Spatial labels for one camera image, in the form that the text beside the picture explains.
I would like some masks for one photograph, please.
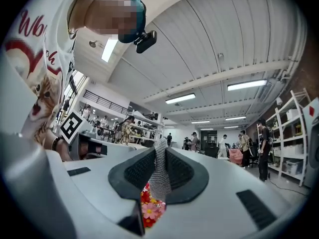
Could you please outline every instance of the black camera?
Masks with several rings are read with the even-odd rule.
[[[143,53],[148,48],[156,44],[157,39],[158,34],[156,31],[152,30],[149,33],[144,31],[141,37],[133,42],[133,44],[136,45],[136,52],[139,54]]]

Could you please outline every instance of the fluorescent light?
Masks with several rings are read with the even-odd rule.
[[[225,120],[240,120],[240,119],[245,119],[246,116],[241,116],[241,117],[234,117],[234,118],[226,118]]]
[[[237,128],[238,126],[237,125],[235,125],[235,126],[226,126],[226,127],[224,127],[224,128]]]
[[[117,42],[118,42],[117,40],[113,40],[113,39],[108,39],[108,41],[106,42],[104,50],[103,50],[103,54],[102,54],[102,59],[105,62],[109,61]]]
[[[178,98],[169,99],[169,100],[166,100],[165,102],[167,104],[173,104],[173,103],[176,103],[176,102],[181,102],[181,101],[185,101],[185,100],[188,100],[188,99],[193,99],[195,97],[196,97],[195,94],[192,93],[192,94],[188,94],[188,95],[181,96],[181,97],[178,97]]]
[[[245,89],[245,88],[251,88],[251,87],[257,87],[257,86],[263,86],[267,83],[267,80],[259,80],[259,81],[251,81],[251,82],[244,82],[239,84],[231,84],[227,86],[228,91],[231,90],[239,90],[239,89]]]
[[[199,123],[210,123],[209,120],[206,121],[193,121],[192,124],[199,124]]]

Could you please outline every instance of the gray knitted cloth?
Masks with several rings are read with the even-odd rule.
[[[165,196],[171,192],[168,174],[165,168],[165,149],[167,142],[165,138],[154,144],[156,150],[155,171],[150,178],[150,192],[157,200],[165,201]]]

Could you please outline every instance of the gray floor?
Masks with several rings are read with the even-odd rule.
[[[259,178],[259,170],[257,167],[247,168],[246,170]],[[268,172],[270,172],[270,180],[268,179],[265,182],[266,185],[279,192],[279,194],[281,194],[289,203],[291,203],[291,205],[302,204],[305,200],[307,200],[307,196],[291,191],[295,190],[305,195],[309,194],[310,190],[307,187],[299,187],[298,180],[284,175],[282,175],[281,178],[278,178],[278,172],[274,171],[273,169],[268,169]]]

